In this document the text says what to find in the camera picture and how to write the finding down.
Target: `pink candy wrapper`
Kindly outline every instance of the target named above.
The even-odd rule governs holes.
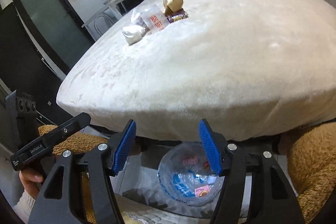
[[[198,198],[207,195],[209,192],[210,192],[209,186],[205,185],[195,189],[195,196]]]

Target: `door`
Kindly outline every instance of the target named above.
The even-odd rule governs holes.
[[[94,40],[68,0],[13,0],[29,31],[67,74]]]

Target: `white fuzzy blanket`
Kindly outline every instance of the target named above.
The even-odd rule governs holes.
[[[162,0],[145,0],[139,8]],[[189,18],[129,46],[130,13],[78,61],[57,103],[94,124],[245,140],[336,117],[336,10],[323,0],[184,0]]]

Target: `plastic bag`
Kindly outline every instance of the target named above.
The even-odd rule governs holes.
[[[171,199],[191,206],[213,201],[223,182],[211,171],[199,142],[182,143],[170,150],[162,158],[157,176]]]
[[[149,30],[155,33],[169,25],[169,21],[156,5],[143,11],[137,8],[133,9],[131,23],[131,25],[123,27],[122,30],[129,45],[139,42]]]
[[[169,25],[169,21],[167,20],[166,16],[156,5],[145,9],[143,12],[141,12],[140,16],[152,31],[152,33],[161,31]]]

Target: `white sleeve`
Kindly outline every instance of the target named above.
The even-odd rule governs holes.
[[[19,202],[13,207],[16,214],[21,218],[21,220],[27,224],[30,213],[34,206],[35,199],[33,199],[26,190],[23,192],[22,197]]]

